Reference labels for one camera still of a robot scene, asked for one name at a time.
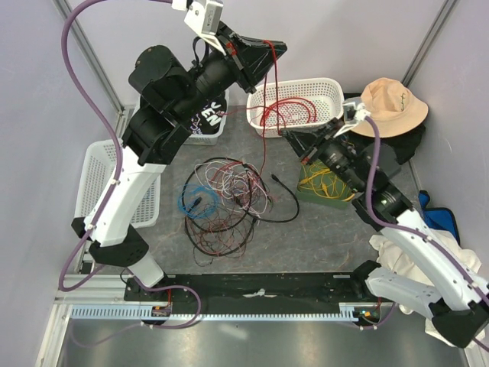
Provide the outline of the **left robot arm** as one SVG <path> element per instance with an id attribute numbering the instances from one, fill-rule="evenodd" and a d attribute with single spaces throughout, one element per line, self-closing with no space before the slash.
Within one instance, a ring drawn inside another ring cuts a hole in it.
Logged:
<path id="1" fill-rule="evenodd" d="M 115 139 L 116 166 L 92 213 L 72 227 L 89 240 L 96 263 L 127 268 L 150 300 L 167 294 L 164 271 L 148 244 L 131 225 L 150 185 L 164 172 L 191 135 L 191 119 L 233 84 L 253 93 L 286 51 L 283 41 L 241 36 L 225 23 L 217 45 L 186 70 L 166 46 L 155 45 L 138 57 L 129 84 L 140 94 L 140 107 L 122 138 Z"/>

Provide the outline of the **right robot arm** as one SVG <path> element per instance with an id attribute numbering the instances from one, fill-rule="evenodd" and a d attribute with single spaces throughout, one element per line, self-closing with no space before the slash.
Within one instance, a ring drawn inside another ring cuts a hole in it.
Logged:
<path id="1" fill-rule="evenodd" d="M 302 163 L 321 161 L 357 192 L 352 204 L 358 216 L 397 245 L 431 281 L 426 285 L 369 261 L 350 281 L 351 295 L 403 305 L 430 320 L 455 347 L 476 343 L 488 325 L 488 281 L 442 243 L 381 170 L 380 137 L 374 137 L 372 152 L 355 153 L 339 137 L 343 128 L 345 124 L 333 119 L 321 128 L 285 128 L 281 135 Z"/>

